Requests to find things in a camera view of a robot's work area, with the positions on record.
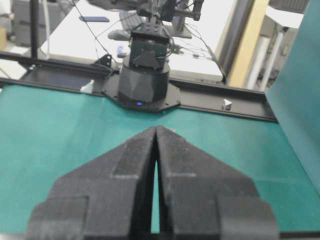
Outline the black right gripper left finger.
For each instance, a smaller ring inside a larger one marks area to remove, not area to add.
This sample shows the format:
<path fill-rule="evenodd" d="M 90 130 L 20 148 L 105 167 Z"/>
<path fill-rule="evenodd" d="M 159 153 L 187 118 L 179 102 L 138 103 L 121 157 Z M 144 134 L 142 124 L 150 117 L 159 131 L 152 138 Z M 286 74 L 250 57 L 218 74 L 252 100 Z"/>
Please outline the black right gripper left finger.
<path fill-rule="evenodd" d="M 131 240 L 151 230 L 154 126 L 57 178 L 32 211 L 28 240 Z"/>

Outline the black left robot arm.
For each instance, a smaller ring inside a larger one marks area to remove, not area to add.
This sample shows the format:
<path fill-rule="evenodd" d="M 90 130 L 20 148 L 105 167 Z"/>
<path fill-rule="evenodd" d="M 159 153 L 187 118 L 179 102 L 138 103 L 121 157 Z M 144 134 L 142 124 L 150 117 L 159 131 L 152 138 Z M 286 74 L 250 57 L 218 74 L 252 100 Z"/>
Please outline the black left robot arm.
<path fill-rule="evenodd" d="M 169 86 L 166 59 L 174 44 L 163 22 L 174 17 L 199 21 L 203 1 L 195 0 L 192 10 L 176 7 L 174 0 L 113 0 L 112 4 L 121 10 L 133 8 L 145 17 L 140 29 L 131 30 L 130 54 L 122 62 L 115 100 L 136 106 L 163 101 Z"/>

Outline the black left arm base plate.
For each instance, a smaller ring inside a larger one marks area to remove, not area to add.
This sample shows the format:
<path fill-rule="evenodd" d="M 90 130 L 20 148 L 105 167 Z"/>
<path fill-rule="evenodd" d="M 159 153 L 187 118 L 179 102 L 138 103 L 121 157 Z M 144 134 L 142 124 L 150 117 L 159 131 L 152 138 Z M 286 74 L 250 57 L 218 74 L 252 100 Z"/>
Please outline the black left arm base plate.
<path fill-rule="evenodd" d="M 102 88 L 102 94 L 113 100 L 119 106 L 143 112 L 160 112 L 172 108 L 176 108 L 181 105 L 181 91 L 173 84 L 168 84 L 166 97 L 164 99 L 156 100 L 153 102 L 146 102 L 142 100 L 132 100 L 127 96 L 119 92 L 120 77 L 114 75 L 110 77 Z"/>

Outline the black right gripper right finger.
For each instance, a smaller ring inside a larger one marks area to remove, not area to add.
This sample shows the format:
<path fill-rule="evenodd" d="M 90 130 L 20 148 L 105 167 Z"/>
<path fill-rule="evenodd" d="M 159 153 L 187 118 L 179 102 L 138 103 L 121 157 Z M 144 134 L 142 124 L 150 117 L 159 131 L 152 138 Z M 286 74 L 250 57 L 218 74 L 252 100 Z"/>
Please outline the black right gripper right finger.
<path fill-rule="evenodd" d="M 175 240 L 277 240 L 253 180 L 164 126 L 156 128 L 160 230 Z"/>

